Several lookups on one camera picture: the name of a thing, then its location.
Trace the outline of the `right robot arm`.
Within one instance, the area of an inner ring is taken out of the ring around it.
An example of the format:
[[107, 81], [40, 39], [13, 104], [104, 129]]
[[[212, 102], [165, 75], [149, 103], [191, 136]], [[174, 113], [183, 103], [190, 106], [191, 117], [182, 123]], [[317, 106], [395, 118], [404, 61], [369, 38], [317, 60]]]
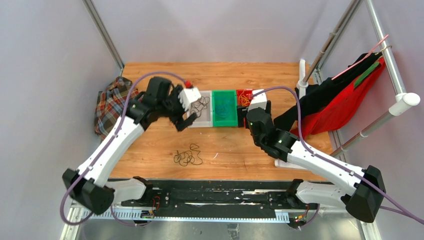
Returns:
[[254, 144], [268, 156], [298, 165], [330, 182], [293, 180], [285, 195], [291, 208], [321, 204], [345, 208], [362, 222], [375, 221], [386, 193], [378, 168], [348, 164], [303, 143], [295, 134], [275, 127], [271, 115], [261, 107], [248, 109], [245, 119]]

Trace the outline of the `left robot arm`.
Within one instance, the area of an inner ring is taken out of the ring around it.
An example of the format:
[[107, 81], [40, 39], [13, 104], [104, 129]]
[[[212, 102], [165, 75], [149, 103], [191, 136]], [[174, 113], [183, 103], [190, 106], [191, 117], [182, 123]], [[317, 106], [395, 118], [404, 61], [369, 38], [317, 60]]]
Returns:
[[76, 170], [63, 173], [67, 194], [95, 215], [129, 200], [149, 206], [153, 193], [145, 179], [109, 181], [109, 176], [133, 142], [159, 118], [168, 118], [179, 132], [192, 125], [196, 116], [184, 118], [184, 114], [201, 97], [191, 83], [173, 85], [164, 77], [151, 78], [146, 91], [124, 103], [122, 115], [94, 153]]

